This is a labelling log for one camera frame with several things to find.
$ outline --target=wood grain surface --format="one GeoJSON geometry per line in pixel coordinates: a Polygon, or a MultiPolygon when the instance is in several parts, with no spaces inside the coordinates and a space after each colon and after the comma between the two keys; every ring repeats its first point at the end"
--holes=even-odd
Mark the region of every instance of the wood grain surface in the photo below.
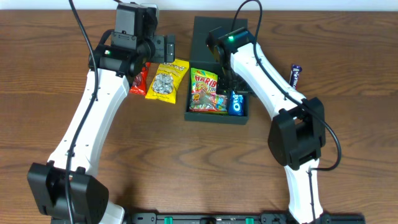
{"type": "MultiPolygon", "coordinates": [[[[79,14],[94,46],[114,27],[115,11],[79,14]]],[[[176,56],[188,60],[194,17],[233,15],[161,11],[157,33],[174,33],[176,56]]],[[[258,13],[239,16],[254,32],[258,13]]],[[[397,223],[398,14],[266,11],[259,43],[284,78],[292,63],[303,67],[298,90],[322,100],[342,143],[339,168],[319,173],[323,208],[397,223]]],[[[49,223],[26,175],[33,162],[47,161],[70,124],[88,49],[71,11],[1,11],[0,49],[0,223],[49,223]]],[[[120,106],[98,176],[110,199],[161,213],[286,210],[286,176],[267,146],[271,121],[260,101],[250,99],[245,126],[186,122],[188,78],[176,105],[129,95],[120,106]]],[[[320,165],[335,157],[327,136],[320,165]]]]}

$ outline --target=yellow snack bag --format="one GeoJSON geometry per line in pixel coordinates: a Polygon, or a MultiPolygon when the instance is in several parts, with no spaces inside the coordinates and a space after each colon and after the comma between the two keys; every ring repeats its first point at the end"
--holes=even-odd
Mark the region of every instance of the yellow snack bag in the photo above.
{"type": "Polygon", "coordinates": [[[173,63],[160,64],[145,99],[175,103],[178,87],[188,69],[189,62],[179,59],[175,59],[173,63]]]}

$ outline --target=red snack bag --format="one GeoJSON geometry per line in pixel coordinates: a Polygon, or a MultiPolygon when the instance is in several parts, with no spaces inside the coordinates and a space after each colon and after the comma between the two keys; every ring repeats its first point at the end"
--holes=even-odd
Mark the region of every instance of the red snack bag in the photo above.
{"type": "Polygon", "coordinates": [[[150,62],[145,63],[145,67],[142,68],[142,72],[136,75],[134,81],[132,83],[130,93],[139,94],[139,95],[146,95],[147,94],[147,76],[148,70],[150,67],[150,62]]]}

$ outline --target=dark gray box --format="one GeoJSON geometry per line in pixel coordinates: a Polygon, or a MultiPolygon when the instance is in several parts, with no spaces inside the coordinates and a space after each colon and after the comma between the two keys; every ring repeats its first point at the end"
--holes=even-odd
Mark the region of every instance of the dark gray box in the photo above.
{"type": "MultiPolygon", "coordinates": [[[[206,70],[213,72],[217,75],[222,75],[223,70],[221,65],[216,62],[211,54],[210,50],[206,46],[206,38],[208,37],[209,31],[223,27],[226,30],[230,30],[232,26],[232,19],[227,18],[215,18],[215,17],[195,17],[193,25],[193,39],[190,54],[190,67],[206,70]]],[[[237,19],[235,28],[247,27],[247,19],[237,19]]],[[[189,71],[189,86],[187,95],[187,107],[185,110],[186,121],[204,121],[212,123],[224,123],[224,124],[246,124],[248,116],[248,97],[244,96],[244,116],[229,116],[229,115],[218,115],[218,114],[206,114],[189,112],[190,100],[191,100],[191,71],[189,71]]]]}

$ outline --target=oreo package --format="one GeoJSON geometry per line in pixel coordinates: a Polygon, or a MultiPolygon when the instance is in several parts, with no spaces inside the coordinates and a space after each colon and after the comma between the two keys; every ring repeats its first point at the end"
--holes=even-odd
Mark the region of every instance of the oreo package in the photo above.
{"type": "Polygon", "coordinates": [[[231,98],[229,99],[228,114],[233,116],[243,116],[244,98],[242,95],[231,92],[231,98]]]}

